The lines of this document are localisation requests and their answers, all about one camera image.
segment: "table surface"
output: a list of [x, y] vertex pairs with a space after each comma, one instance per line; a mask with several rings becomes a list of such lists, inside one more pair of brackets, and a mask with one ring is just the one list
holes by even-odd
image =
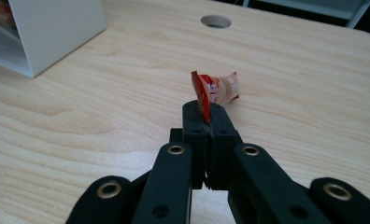
[[[193, 70], [237, 71], [233, 124], [294, 181], [370, 198], [369, 34], [200, 0], [103, 8], [107, 29], [39, 77], [0, 67], [0, 223], [65, 223], [94, 180], [147, 172], [196, 99]], [[234, 223], [226, 192], [194, 190], [192, 223]]]

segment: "red snack wrapper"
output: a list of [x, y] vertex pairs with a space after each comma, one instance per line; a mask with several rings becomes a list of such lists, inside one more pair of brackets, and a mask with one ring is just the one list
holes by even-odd
[[211, 77], [198, 75], [197, 71], [194, 71], [192, 72], [192, 84], [206, 124], [209, 123], [209, 102], [223, 105], [239, 95], [236, 72], [227, 77]]

